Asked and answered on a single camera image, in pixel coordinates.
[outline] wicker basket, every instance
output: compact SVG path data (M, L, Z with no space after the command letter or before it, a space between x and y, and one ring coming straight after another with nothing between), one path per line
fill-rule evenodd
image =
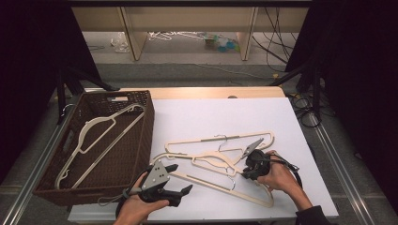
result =
M77 187L71 188L88 167L115 138L142 113L138 107L115 118L115 126L86 154L77 154L69 166L67 178L55 189L57 175L78 144L85 122L110 116L133 103L145 106L145 115L135 124ZM53 150L52 159L34 190L34 194L57 205L96 203L100 197L122 193L149 163L155 111L149 91L84 93L74 107L72 116ZM89 129L82 149L86 149L112 124L101 122Z

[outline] hand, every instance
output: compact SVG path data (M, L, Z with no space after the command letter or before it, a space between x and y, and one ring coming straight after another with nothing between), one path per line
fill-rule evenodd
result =
M145 173L140 176L137 182L135 182L135 188L141 184L144 176ZM142 201L138 195L133 195L124 202L114 225L138 225L144 220L147 220L150 213L155 210L162 209L167 205L169 205L167 200L147 203Z
M278 157L273 156L277 154L276 151L269 151L267 154L271 154L271 159L278 160ZM269 191L277 189L288 194L299 211L313 207L293 174L283 164L270 162L269 173L257 177L257 181L267 185Z
M271 155L270 159L279 160L277 152L272 150L267 152L267 154ZM257 181L261 184L265 184L268 186L268 190L272 191L273 189L282 190L286 194L289 194L289 190L292 188L299 187L299 183L292 175L292 173L281 163L270 162L270 170L267 175L259 176Z

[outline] hanger hook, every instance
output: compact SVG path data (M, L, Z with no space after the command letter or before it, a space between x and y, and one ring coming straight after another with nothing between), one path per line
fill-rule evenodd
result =
M226 135L218 134L218 135L215 135L214 137L220 137L220 136L223 136L225 138L225 141L220 144L219 150L218 150L219 152L220 152L220 149L222 148L222 146L224 146L228 142L228 137Z

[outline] white surface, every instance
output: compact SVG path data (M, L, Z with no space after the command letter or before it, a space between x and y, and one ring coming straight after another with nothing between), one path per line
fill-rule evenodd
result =
M287 98L170 99L153 100L153 102L156 113L152 158L163 153L164 144L172 141L272 130L275 134L275 142L268 150L277 150L282 157L299 166L304 190L313 204L321 205L327 217L338 216ZM245 147L258 139L259 137L251 140L242 139L235 143ZM206 150L217 150L221 143L206 143ZM203 148L203 145L189 146L178 151L194 153L200 148ZM225 175L193 167L188 160L163 159L162 162L165 165L176 163L179 165L177 169L179 172L201 176L226 188L232 187L231 180ZM243 169L244 160L238 165ZM235 190L245 191L253 196L266 197L264 191L259 191L255 185L243 179L239 174L234 177L234 180L237 182ZM172 177L165 188L180 191L189 184L191 183L188 181ZM281 191L273 191L273 195L274 206L266 208L218 190L193 184L191 193L182 198L179 207L166 207L153 212L148 220L152 222L203 222L294 218L297 208L290 198ZM115 219L115 206L115 203L106 207L96 204L76 205L70 212L69 220L81 223L112 221Z

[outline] clothes hanger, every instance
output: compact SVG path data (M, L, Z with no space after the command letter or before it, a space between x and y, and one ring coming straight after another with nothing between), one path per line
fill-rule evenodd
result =
M96 143L99 142L100 139L102 139L103 136L105 136L115 126L115 124L116 124L115 118L117 116L119 116L120 114L125 113L125 112L132 112L136 107L139 107L139 108L143 109L144 111L140 115L138 115L138 117L136 119L134 119L134 121L132 121L125 128L125 130L123 130L122 133L120 133L116 137L116 139L111 142L110 145L108 145L108 147L100 154L100 156L94 161L94 163L91 164L91 166L84 172L84 174L78 179L78 181L73 185L72 188L77 188L82 183L82 181L88 176L88 174L91 173L91 171L94 169L94 167L96 167L97 164L105 157L105 155L115 146L115 144L117 144L117 142L144 116L145 106L143 106L141 104L134 103L134 104L131 104L130 106L124 108L123 110L116 112L110 116L101 116L101 117L97 117L90 121L85 122L84 127L80 131L79 141L78 141L76 148L73 150L68 161L65 163L64 167L62 168L62 170L60 171L60 173L57 175L57 177L55 179L55 183L54 183L55 189L60 189L61 181L68 177L69 166L72 163L72 161L75 159L77 154L78 153L86 154L88 151L90 151L96 145ZM91 145L88 146L87 149L83 150L82 145L84 143L84 137L87 134L88 130L91 129L96 124L105 122L105 121L113 121L113 123L93 143L91 143Z
M200 154L186 154L186 153L176 153L176 152L172 152L170 150L171 145L173 144L182 144L182 143L205 143L205 142L216 142L216 141L221 141L221 140L231 140L231 139L239 139L239 138L245 138L245 137L253 137L253 136L260 136L260 135L269 135L269 141L262 143L262 141L264 139L260 139L257 142L254 142L253 144L250 145L251 149L249 149L249 147L246 148L246 151L244 150L244 148L229 148L229 149L224 149L221 150L221 146L224 145L224 143L222 143L220 145L220 147L218 148L217 151L205 151L202 152ZM192 165L197 166L197 167L201 167L203 169L207 169L209 171L215 172L215 173L221 173L221 174L225 174L227 175L233 182L234 182L234 187L235 187L235 181L232 179L231 176L235 176L237 173L242 174L243 171L242 169L240 169L238 166L236 166L236 164L244 158L244 156L247 156L248 154L250 154L250 152L252 150L255 149L259 149L259 150L263 150L265 148L270 147L275 138L274 138L274 134L272 131L263 131L263 132L255 132L255 133L248 133L248 134L241 134L241 135L233 135L233 136L225 136L223 135L223 137L220 137L221 135L217 135L215 137L212 138L205 138L205 139L193 139L193 140L185 140L185 141L177 141L177 142L168 142L164 145L165 147L165 151L166 153L162 153L159 154L157 156L155 156L152 160L151 160L151 164L156 162L157 160L160 160L161 158L168 158L168 159L174 159L174 158L182 158L182 159L190 159ZM222 151L233 151L233 150L240 150L241 151L241 155L238 156L237 158L234 159L230 159L229 157L227 157L226 155L222 154ZM205 161L208 164L212 165L213 167L210 166L205 166L205 165L201 165L199 163L196 163L196 161ZM214 167L217 168L225 168L225 172L224 171L220 171L215 169ZM228 169L231 168L233 171L232 173L228 172ZM239 197L241 199L244 199L246 201L252 202L252 203L257 203L260 205L263 205L265 207L271 207L274 203L273 201L273 196L272 193L269 192L268 188L262 184L259 184L258 182L254 181L254 183L257 186L260 186L268 195L268 199L269 201L263 201L254 197L251 197L249 195L246 195L244 193L238 192L234 190L233 188L226 188L226 187L221 187L219 185L213 184L211 182L208 182L204 179L200 179L188 174L185 174L183 172L170 172L171 175L188 180L188 181L192 181L194 183L206 186L208 188L213 188L216 189L218 191Z

